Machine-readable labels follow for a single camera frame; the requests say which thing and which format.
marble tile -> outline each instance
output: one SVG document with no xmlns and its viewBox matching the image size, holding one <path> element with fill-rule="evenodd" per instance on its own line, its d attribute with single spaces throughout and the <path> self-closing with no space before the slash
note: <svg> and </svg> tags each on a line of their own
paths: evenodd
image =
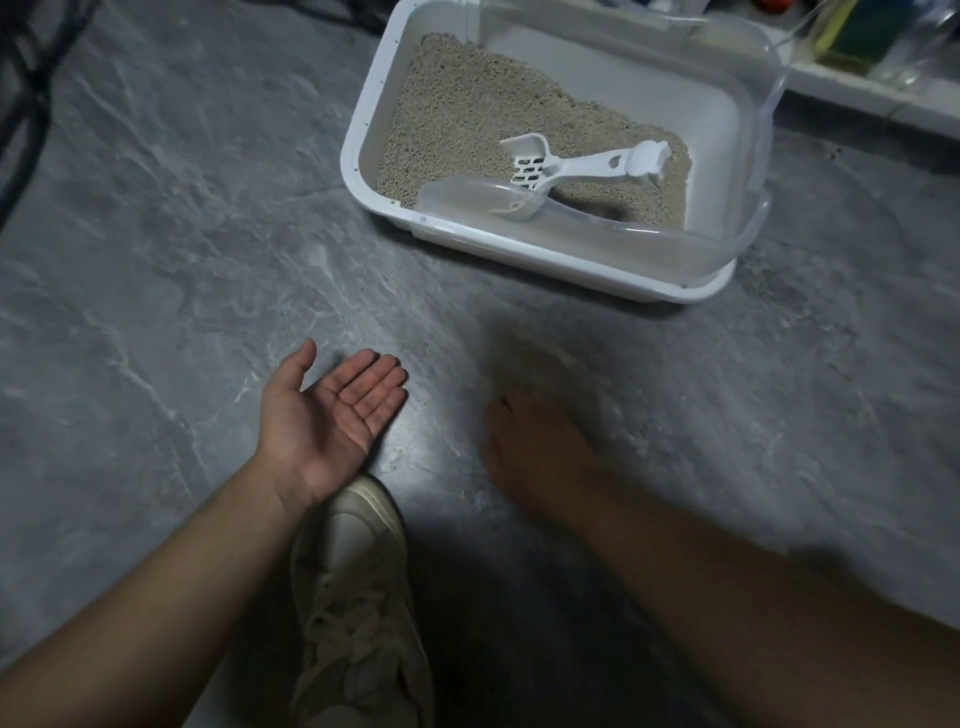
<svg viewBox="0 0 960 728">
<path fill-rule="evenodd" d="M 561 398 L 627 476 L 960 626 L 960 199 L 935 145 L 785 123 L 731 285 L 644 306 L 363 212 L 338 155 L 375 46 L 283 8 L 131 0 L 67 59 L 0 233 L 0 663 L 243 462 L 306 335 L 318 371 L 372 346 L 411 373 L 372 471 L 409 526 L 444 722 L 636 724 L 654 699 L 626 596 L 487 483 L 479 413 L 507 381 Z M 281 575 L 192 725 L 277 724 L 284 599 Z"/>
</svg>

white litter scoop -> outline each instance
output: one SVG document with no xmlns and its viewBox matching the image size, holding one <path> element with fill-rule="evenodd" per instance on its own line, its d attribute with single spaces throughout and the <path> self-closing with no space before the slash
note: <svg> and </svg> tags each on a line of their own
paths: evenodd
<svg viewBox="0 0 960 728">
<path fill-rule="evenodd" d="M 550 154 L 550 145 L 539 133 L 501 139 L 500 146 L 514 158 L 516 174 L 511 182 L 544 195 L 563 182 L 618 182 L 627 178 L 659 187 L 663 184 L 663 165 L 670 158 L 670 145 L 652 140 L 630 149 L 569 159 Z"/>
</svg>

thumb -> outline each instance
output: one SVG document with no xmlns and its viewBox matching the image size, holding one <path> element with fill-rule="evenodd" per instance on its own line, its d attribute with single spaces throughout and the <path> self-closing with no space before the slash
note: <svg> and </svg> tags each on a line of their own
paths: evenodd
<svg viewBox="0 0 960 728">
<path fill-rule="evenodd" d="M 317 358 L 317 345 L 313 339 L 307 339 L 295 352 L 288 354 L 267 382 L 268 386 L 299 391 L 303 385 L 303 375 L 313 366 Z"/>
</svg>

cable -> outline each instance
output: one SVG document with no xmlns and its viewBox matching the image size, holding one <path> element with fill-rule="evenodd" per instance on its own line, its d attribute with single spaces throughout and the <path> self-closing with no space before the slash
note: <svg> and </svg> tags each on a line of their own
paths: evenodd
<svg viewBox="0 0 960 728">
<path fill-rule="evenodd" d="M 0 188 L 0 231 L 6 227 L 13 209 L 30 184 L 50 132 L 50 86 L 53 74 L 90 22 L 99 4 L 100 0 L 92 0 L 85 5 L 81 0 L 68 2 L 63 21 L 46 50 L 40 48 L 36 35 L 24 23 L 17 20 L 0 23 L 0 59 L 10 62 L 13 75 L 20 85 L 12 108 L 0 119 L 0 159 L 10 149 L 23 123 L 27 124 L 26 138 L 12 174 Z M 30 43 L 36 49 L 35 69 L 32 70 L 27 63 L 19 40 Z"/>
</svg>

sneaker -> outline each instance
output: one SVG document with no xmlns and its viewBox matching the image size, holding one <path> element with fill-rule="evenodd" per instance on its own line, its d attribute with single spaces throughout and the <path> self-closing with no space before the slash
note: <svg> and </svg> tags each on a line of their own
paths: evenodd
<svg viewBox="0 0 960 728">
<path fill-rule="evenodd" d="M 403 523 L 383 486 L 361 475 L 317 509 L 290 567 L 306 641 L 294 725 L 433 728 Z"/>
</svg>

